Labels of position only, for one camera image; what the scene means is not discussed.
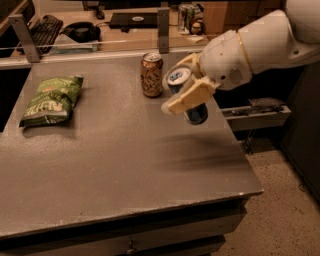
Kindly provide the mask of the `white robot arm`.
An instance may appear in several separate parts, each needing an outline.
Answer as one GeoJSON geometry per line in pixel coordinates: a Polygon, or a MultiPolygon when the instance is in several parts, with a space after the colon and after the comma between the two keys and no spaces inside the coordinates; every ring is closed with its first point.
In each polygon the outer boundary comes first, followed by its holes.
{"type": "Polygon", "coordinates": [[[232,90],[270,69],[312,64],[320,59],[320,0],[286,0],[254,22],[212,39],[200,53],[176,64],[191,76],[180,91],[161,106],[169,115],[183,113],[232,90]]]}

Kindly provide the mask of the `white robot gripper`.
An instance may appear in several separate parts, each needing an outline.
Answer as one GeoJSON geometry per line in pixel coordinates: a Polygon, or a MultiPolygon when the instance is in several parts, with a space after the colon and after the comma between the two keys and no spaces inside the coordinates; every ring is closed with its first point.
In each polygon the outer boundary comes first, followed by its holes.
{"type": "Polygon", "coordinates": [[[241,38],[235,30],[229,30],[212,39],[201,54],[188,55],[165,73],[163,86],[188,90],[173,95],[161,110],[168,115],[181,114],[206,103],[218,88],[233,90],[251,79],[241,38]],[[201,73],[207,77],[198,79],[201,73]]]}

